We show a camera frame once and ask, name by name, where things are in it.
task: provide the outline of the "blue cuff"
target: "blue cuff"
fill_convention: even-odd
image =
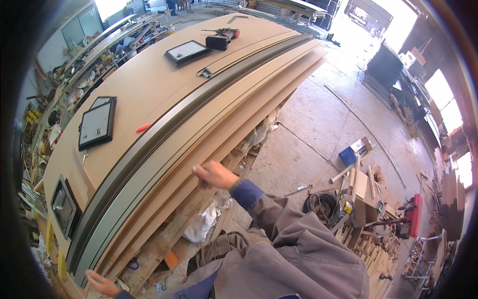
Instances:
[[[127,291],[122,290],[118,294],[115,295],[115,299],[134,299]]]
[[[255,206],[256,202],[262,198],[264,191],[258,186],[254,185],[248,179],[242,181],[231,191],[231,196],[240,204],[245,210],[249,210]]]

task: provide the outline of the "cordless drill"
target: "cordless drill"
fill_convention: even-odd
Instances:
[[[206,47],[220,51],[225,51],[231,40],[239,37],[239,29],[219,28],[217,30],[202,31],[214,31],[216,33],[206,37]]]

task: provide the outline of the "window pane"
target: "window pane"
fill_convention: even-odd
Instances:
[[[437,70],[433,76],[425,83],[425,87],[432,96],[438,109],[443,107],[453,99],[453,93],[445,80],[441,70]]]
[[[446,126],[446,130],[449,133],[451,133],[454,129],[459,128],[463,124],[460,110],[458,109],[455,99],[453,99],[453,101],[451,101],[450,104],[442,110],[442,117]]]
[[[81,29],[80,20],[78,18],[72,19],[71,22],[63,27],[61,31],[65,37],[66,44],[73,42],[75,47],[79,44],[82,44],[83,38],[85,37],[83,29]]]
[[[463,155],[456,161],[458,169],[456,170],[457,174],[460,176],[460,182],[463,183],[463,186],[468,187],[472,183],[471,175],[471,154],[470,152]]]
[[[103,32],[100,18],[93,5],[81,12],[78,18],[80,19],[80,24],[85,35],[93,36],[97,31],[99,33]]]

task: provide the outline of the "metal bracket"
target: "metal bracket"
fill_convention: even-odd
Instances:
[[[206,79],[210,79],[210,78],[212,78],[212,72],[210,70],[208,70],[207,67],[206,67],[205,69],[203,69],[201,74],[199,74],[199,77],[201,77],[201,76],[203,76]]]

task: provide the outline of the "workbench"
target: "workbench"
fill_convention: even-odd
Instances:
[[[59,139],[44,174],[48,215],[69,279],[86,292],[84,270],[114,279],[150,240],[160,261],[214,193],[197,188],[191,167],[208,160],[234,167],[243,154],[235,147],[325,62],[312,36],[252,16],[229,25],[235,15],[186,28],[127,61],[91,93]],[[230,26],[241,34],[227,51],[180,68],[164,57],[185,42],[203,43],[210,33],[202,29]],[[212,77],[198,76],[206,68]],[[82,115],[99,96],[118,98],[113,139],[79,152]],[[60,175],[83,212],[73,239],[63,237],[52,210]]]

